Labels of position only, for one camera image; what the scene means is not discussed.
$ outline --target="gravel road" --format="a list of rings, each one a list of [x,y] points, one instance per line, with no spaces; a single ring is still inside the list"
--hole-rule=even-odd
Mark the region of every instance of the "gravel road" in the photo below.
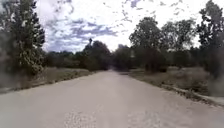
[[[223,128],[224,111],[116,72],[0,95],[0,128]]]

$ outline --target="grass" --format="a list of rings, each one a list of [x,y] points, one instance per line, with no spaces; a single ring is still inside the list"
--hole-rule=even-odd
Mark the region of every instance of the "grass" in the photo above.
[[[144,70],[131,70],[129,75],[155,86],[169,85],[201,95],[209,95],[208,85],[211,77],[202,68],[183,68],[179,70],[170,67],[165,73],[155,74],[147,73]]]
[[[212,78],[201,68],[184,68],[178,70],[177,68],[171,67],[166,73],[156,74],[137,69],[131,70],[126,74],[154,86],[174,91],[187,99],[224,108],[222,103],[207,98],[210,94],[208,85]]]
[[[17,85],[15,85],[16,87],[11,86],[11,88],[8,89],[6,92],[29,89],[46,84],[54,84],[56,82],[70,80],[82,76],[87,76],[90,74],[91,72],[85,69],[45,68],[43,72],[30,79],[20,79],[20,81],[17,82]]]

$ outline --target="green tree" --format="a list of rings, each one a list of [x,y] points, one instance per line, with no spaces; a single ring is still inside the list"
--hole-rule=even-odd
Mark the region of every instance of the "green tree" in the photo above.
[[[179,68],[190,65],[190,54],[185,49],[192,45],[194,24],[193,20],[181,20],[167,22],[162,27],[162,40],[168,44],[169,50],[174,51],[171,63]]]
[[[111,64],[111,53],[101,41],[88,44],[83,50],[85,67],[89,70],[107,70]]]
[[[45,32],[37,13],[34,0],[18,0],[3,3],[1,33],[9,39],[2,45],[8,56],[8,71],[35,75],[42,70],[42,45]]]
[[[118,70],[128,70],[132,68],[132,50],[128,46],[119,45],[113,53],[114,66]]]
[[[206,7],[200,11],[202,22],[197,26],[201,43],[201,54],[204,58],[204,68],[215,78],[223,71],[219,51],[223,51],[224,43],[224,18],[222,8],[208,1]]]
[[[195,22],[193,20],[181,20],[167,22],[162,27],[163,41],[167,42],[169,49],[184,50],[186,46],[192,45],[195,36]]]
[[[161,30],[157,22],[151,17],[145,17],[136,26],[134,33],[130,35],[136,58],[146,70],[158,71],[166,67],[166,60],[161,51],[166,48],[162,41]]]

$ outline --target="cloud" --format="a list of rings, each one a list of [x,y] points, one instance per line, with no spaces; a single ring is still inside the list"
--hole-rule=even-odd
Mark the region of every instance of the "cloud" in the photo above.
[[[206,0],[38,0],[37,13],[46,30],[44,49],[76,51],[89,38],[102,40],[111,50],[130,45],[129,35],[143,17],[159,27],[171,20],[195,18]],[[214,0],[224,5],[223,0]]]

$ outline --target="foliage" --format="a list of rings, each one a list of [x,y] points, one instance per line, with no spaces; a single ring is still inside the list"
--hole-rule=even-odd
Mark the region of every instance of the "foliage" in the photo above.
[[[141,64],[146,70],[153,72],[166,67],[166,59],[161,51],[166,44],[161,41],[162,34],[157,27],[157,22],[151,17],[145,17],[136,26],[134,33],[130,35],[135,57],[140,58]]]
[[[3,3],[0,14],[1,33],[8,37],[1,47],[7,56],[7,71],[35,75],[42,70],[41,47],[45,42],[34,0]]]
[[[211,0],[200,11],[202,22],[197,26],[201,43],[203,66],[215,78],[222,72],[219,51],[223,50],[224,18],[222,9]]]
[[[107,46],[100,41],[86,45],[83,51],[49,52],[45,55],[45,66],[58,68],[83,68],[91,71],[107,70],[110,66],[111,55]]]
[[[132,50],[128,46],[119,45],[113,53],[113,63],[118,70],[128,70],[133,67]]]
[[[162,27],[163,41],[168,43],[169,49],[180,51],[192,45],[195,35],[193,20],[168,22]]]
[[[107,70],[111,64],[111,53],[100,41],[88,44],[83,50],[85,67],[91,71]]]

